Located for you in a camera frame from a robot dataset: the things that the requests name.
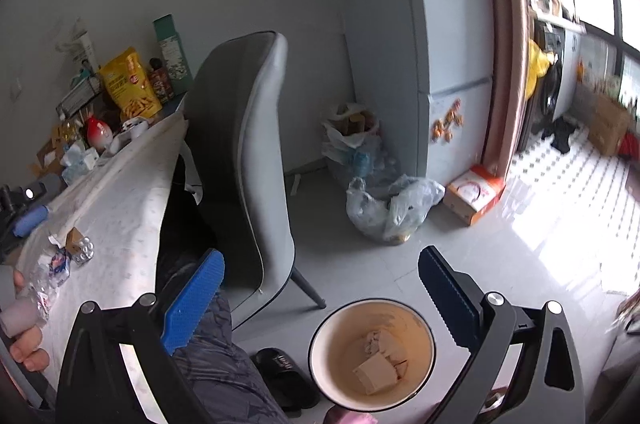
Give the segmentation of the small brown cardboard box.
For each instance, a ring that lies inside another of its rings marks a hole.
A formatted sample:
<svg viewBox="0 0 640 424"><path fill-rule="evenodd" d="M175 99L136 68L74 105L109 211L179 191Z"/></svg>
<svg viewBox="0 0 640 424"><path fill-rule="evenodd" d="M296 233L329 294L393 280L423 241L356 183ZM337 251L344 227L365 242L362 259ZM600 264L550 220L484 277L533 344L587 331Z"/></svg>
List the small brown cardboard box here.
<svg viewBox="0 0 640 424"><path fill-rule="evenodd" d="M86 242L84 235L76 228L73 227L67 233L65 240L65 249L70 256L77 256L85 251Z"/></svg>

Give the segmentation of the blue tissue box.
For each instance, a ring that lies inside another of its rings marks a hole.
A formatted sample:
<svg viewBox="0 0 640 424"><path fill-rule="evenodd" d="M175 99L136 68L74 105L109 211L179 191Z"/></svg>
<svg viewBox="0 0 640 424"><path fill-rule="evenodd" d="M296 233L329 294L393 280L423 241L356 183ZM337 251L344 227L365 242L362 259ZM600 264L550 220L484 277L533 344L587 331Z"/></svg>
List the blue tissue box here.
<svg viewBox="0 0 640 424"><path fill-rule="evenodd" d="M81 140L76 140L60 159L64 182L71 186L79 178L86 176L96 167L98 158L99 153L95 148L86 148Z"/></svg>

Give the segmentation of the blue white snack wrapper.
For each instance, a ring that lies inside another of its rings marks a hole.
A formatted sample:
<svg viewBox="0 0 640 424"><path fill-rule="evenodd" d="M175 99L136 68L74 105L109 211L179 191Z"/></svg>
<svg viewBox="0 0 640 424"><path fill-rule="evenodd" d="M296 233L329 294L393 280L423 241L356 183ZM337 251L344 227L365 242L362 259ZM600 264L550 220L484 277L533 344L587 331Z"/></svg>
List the blue white snack wrapper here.
<svg viewBox="0 0 640 424"><path fill-rule="evenodd" d="M70 256L65 250L57 250L51 256L41 255L38 260L40 277L51 288L59 288L70 278Z"/></svg>

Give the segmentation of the white dotted tablecloth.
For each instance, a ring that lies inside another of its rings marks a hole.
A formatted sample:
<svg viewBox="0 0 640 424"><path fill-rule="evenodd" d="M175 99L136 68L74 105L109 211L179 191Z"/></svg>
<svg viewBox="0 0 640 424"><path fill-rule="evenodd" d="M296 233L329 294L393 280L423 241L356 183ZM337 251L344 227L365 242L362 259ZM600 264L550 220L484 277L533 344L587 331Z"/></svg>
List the white dotted tablecloth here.
<svg viewBox="0 0 640 424"><path fill-rule="evenodd" d="M44 376L51 386L58 384L82 303L129 307L154 291L160 227L186 126L181 113L169 115L66 188L23 245L17 262L23 274L45 262L72 229L94 245L93 259L73 266L58 290L42 330L42 346L50 356Z"/></svg>

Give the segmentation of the red white bottle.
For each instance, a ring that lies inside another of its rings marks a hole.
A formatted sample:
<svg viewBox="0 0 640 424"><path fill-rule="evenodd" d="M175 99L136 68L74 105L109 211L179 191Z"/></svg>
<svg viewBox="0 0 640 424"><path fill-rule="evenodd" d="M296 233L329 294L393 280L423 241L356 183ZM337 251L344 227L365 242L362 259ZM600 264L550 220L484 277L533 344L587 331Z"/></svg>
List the red white bottle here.
<svg viewBox="0 0 640 424"><path fill-rule="evenodd" d="M113 133L104 121L89 116L85 121L88 143L98 152L105 151L113 142Z"/></svg>

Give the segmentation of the person leg grey trousers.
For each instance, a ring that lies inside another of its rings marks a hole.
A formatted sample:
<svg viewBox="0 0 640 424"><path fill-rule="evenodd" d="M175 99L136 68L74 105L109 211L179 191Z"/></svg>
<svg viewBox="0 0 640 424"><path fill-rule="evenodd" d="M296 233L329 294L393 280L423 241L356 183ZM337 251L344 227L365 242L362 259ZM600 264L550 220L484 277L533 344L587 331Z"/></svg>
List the person leg grey trousers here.
<svg viewBox="0 0 640 424"><path fill-rule="evenodd" d="M166 300L166 352L215 423L286 423L250 357L232 342L231 311L219 293L224 260L211 252Z"/></svg>

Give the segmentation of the white handheld device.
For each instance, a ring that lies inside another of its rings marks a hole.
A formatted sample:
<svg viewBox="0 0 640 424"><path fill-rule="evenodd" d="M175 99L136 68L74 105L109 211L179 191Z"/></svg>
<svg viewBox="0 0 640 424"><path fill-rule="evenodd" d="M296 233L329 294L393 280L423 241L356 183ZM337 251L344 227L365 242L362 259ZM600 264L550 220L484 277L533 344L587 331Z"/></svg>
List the white handheld device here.
<svg viewBox="0 0 640 424"><path fill-rule="evenodd" d="M107 156L113 156L126 147L132 140L142 136L149 129L150 125L146 118L138 116L122 124L122 130L113 138L111 144L106 149Z"/></svg>

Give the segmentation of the yellow snack bag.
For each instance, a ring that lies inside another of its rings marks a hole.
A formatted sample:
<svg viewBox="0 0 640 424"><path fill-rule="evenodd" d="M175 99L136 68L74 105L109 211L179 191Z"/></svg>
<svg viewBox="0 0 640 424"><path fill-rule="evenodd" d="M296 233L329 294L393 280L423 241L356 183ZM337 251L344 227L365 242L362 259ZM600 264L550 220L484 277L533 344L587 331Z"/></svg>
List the yellow snack bag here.
<svg viewBox="0 0 640 424"><path fill-rule="evenodd" d="M153 87L146 76L140 56L129 47L99 70L102 84L123 121L132 118L154 118L162 110Z"/></svg>

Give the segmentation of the white paper bag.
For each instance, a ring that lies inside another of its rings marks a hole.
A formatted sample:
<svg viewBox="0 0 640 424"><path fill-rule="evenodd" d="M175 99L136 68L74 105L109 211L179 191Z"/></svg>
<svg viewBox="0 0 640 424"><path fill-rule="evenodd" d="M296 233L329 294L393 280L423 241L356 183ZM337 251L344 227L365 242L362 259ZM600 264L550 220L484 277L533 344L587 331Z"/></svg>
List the white paper bag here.
<svg viewBox="0 0 640 424"><path fill-rule="evenodd" d="M88 28L81 18L75 21L68 35L56 43L55 49L70 56L81 76L93 76L100 68Z"/></svg>

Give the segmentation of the black slipper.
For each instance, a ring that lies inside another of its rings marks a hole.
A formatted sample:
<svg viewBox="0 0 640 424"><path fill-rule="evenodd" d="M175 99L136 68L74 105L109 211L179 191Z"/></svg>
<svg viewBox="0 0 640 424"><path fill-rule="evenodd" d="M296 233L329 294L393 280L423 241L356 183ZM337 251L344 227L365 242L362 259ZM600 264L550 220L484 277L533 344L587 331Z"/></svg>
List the black slipper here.
<svg viewBox="0 0 640 424"><path fill-rule="evenodd" d="M301 416L303 410L320 402L320 392L303 370L283 350L262 348L250 357L274 400L288 416Z"/></svg>

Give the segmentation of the orange white cardboard box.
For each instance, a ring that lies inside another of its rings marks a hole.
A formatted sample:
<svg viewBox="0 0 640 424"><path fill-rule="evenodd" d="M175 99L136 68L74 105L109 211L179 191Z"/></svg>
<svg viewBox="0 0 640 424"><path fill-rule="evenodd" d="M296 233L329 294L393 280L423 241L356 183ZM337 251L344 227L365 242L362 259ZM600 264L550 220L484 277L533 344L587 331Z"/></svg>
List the orange white cardboard box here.
<svg viewBox="0 0 640 424"><path fill-rule="evenodd" d="M448 184L442 202L471 227L501 199L506 181L474 165Z"/></svg>

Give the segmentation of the grey chair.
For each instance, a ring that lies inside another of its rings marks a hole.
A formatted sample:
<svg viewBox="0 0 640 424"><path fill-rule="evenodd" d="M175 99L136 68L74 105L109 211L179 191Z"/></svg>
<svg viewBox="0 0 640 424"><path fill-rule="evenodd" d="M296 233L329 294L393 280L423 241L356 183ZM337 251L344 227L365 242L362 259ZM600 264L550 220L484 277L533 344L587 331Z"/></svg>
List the grey chair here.
<svg viewBox="0 0 640 424"><path fill-rule="evenodd" d="M209 250L221 252L222 292L235 326L288 282L326 308L295 267L278 113L287 58L278 32L228 40L202 63L182 104L186 153L172 177L156 283Z"/></svg>

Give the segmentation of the green tall box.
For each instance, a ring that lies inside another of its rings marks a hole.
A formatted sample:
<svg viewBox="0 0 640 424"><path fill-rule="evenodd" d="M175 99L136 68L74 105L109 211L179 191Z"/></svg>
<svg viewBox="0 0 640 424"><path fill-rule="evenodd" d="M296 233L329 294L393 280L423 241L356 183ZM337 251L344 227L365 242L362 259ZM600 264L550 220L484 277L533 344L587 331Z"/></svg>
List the green tall box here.
<svg viewBox="0 0 640 424"><path fill-rule="evenodd" d="M165 14L156 19L153 26L171 87L176 95L185 94L192 86L193 76L174 18Z"/></svg>

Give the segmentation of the clear plastic garbage bag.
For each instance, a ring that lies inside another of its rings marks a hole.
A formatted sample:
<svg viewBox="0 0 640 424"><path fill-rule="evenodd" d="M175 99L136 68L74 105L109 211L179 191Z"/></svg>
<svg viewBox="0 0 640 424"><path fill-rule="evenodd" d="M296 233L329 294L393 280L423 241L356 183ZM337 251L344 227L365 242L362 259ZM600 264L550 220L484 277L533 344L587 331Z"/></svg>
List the clear plastic garbage bag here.
<svg viewBox="0 0 640 424"><path fill-rule="evenodd" d="M442 184L425 177L401 175L388 186L372 189L356 177L346 190L346 214L367 238L400 245L422 226L445 191Z"/></svg>

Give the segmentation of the bag of bottles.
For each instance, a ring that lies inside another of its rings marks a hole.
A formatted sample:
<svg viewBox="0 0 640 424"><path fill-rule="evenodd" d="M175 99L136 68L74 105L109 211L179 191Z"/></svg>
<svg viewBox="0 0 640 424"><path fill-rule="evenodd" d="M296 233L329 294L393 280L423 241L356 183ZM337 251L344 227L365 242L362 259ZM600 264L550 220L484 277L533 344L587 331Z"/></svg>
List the bag of bottles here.
<svg viewBox="0 0 640 424"><path fill-rule="evenodd" d="M321 123L321 153L333 178L346 189L356 177L369 187L390 184L397 176L396 160L386 151L376 115L359 103L334 106Z"/></svg>

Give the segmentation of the light blue refrigerator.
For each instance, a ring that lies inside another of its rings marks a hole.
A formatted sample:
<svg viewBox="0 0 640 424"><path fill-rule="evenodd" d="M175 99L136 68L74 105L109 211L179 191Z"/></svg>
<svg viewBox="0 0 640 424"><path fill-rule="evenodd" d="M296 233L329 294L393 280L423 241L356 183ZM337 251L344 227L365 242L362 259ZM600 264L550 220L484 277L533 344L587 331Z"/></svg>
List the light blue refrigerator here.
<svg viewBox="0 0 640 424"><path fill-rule="evenodd" d="M401 173L441 184L482 157L492 0L338 0L355 96Z"/></svg>

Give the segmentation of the wall light switch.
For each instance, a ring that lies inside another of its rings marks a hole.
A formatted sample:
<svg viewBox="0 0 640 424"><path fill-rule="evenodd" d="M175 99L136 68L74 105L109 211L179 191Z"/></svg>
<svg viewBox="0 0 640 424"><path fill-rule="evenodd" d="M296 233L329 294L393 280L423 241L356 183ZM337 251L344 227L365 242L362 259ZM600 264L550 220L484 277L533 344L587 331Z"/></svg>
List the wall light switch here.
<svg viewBox="0 0 640 424"><path fill-rule="evenodd" d="M23 91L22 84L19 80L14 80L10 87L10 99L12 102L15 102Z"/></svg>

